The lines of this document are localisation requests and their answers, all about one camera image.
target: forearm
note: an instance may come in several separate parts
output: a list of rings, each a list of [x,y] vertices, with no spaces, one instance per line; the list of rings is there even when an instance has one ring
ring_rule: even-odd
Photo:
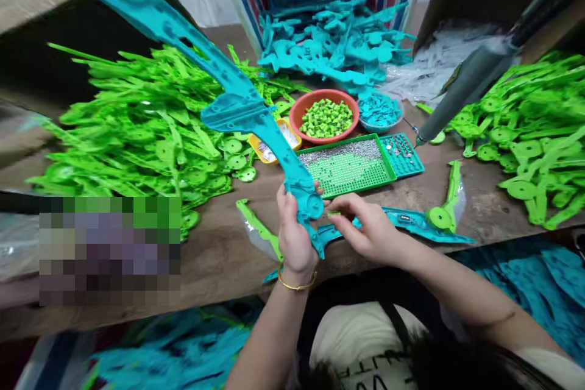
[[[503,291],[464,265],[415,241],[403,267],[454,312],[471,334],[509,350],[539,347],[566,355]]]
[[[415,241],[402,267],[417,277],[443,305],[469,327],[505,320],[519,307],[483,277],[426,245]]]
[[[310,278],[287,272],[290,285],[306,285]],[[234,365],[225,390],[284,388],[299,338],[308,290],[293,291],[277,282]]]

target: wooden workbench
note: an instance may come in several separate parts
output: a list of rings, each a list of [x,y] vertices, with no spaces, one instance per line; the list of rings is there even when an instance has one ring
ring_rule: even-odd
[[[254,54],[239,26],[220,31],[209,30],[209,37],[222,50],[231,41],[241,58]],[[405,103],[405,118],[421,126],[426,116]],[[414,132],[402,121],[391,133],[407,133],[414,142]],[[462,160],[463,183],[467,207],[458,226],[458,233],[487,245],[521,236],[542,233],[541,227],[527,220],[524,204],[511,199],[497,184],[507,178],[498,165],[482,163],[474,158],[465,160],[462,147],[452,136],[439,146],[426,145],[417,149],[425,172],[390,186],[362,193],[369,201],[380,205],[425,211],[445,201],[449,185],[451,160]],[[252,183],[234,180],[231,193],[212,198],[198,208],[199,225],[191,232],[183,247],[180,294],[148,307],[18,307],[0,311],[0,340],[54,333],[65,329],[88,330],[104,325],[139,319],[154,314],[221,302],[236,297],[266,292],[271,286],[262,284],[266,274],[277,263],[257,250],[248,240],[243,221],[235,207],[238,199],[248,198],[249,206],[274,233],[278,232],[278,210],[275,194],[284,175],[279,166],[255,165],[258,178]],[[326,218],[318,224],[327,223]],[[563,227],[585,223],[585,214],[563,223]],[[450,252],[459,246],[436,246]],[[327,247],[326,259],[320,262],[319,281],[336,275],[369,269],[370,264],[343,240]]]

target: white t-shirt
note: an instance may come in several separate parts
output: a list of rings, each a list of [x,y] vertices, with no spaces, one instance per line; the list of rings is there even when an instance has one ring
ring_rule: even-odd
[[[396,306],[410,333],[425,330],[412,313]],[[543,349],[516,352],[566,390],[585,389],[585,370]],[[347,390],[416,389],[402,343],[378,302],[337,306],[323,316],[310,364],[328,361]]]

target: small blue bowl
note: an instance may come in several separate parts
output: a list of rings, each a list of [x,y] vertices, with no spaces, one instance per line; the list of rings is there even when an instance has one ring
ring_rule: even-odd
[[[390,128],[392,128],[393,126],[398,124],[402,120],[402,118],[404,117],[404,105],[398,99],[395,99],[395,101],[398,103],[398,107],[400,109],[400,117],[398,117],[396,119],[396,121],[390,125],[378,126],[378,125],[369,124],[361,117],[361,112],[360,112],[360,124],[364,127],[364,130],[366,130],[369,133],[385,134],[390,130]]]

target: teal tray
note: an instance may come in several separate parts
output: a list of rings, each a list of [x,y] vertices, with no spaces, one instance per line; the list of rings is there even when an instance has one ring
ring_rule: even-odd
[[[414,151],[413,145],[406,134],[400,133],[380,137],[380,142],[397,178],[410,177],[425,171],[425,166]]]
[[[331,155],[320,160],[315,160],[307,166],[313,180],[321,182],[324,190],[323,198],[331,199],[336,196],[361,192],[364,190],[385,186],[396,180],[396,174],[392,170],[385,148],[377,134],[368,134],[337,143],[302,149],[297,151],[301,156],[315,152],[332,150],[350,143],[359,143],[374,140],[380,151],[380,158],[364,159],[363,156],[351,152]]]

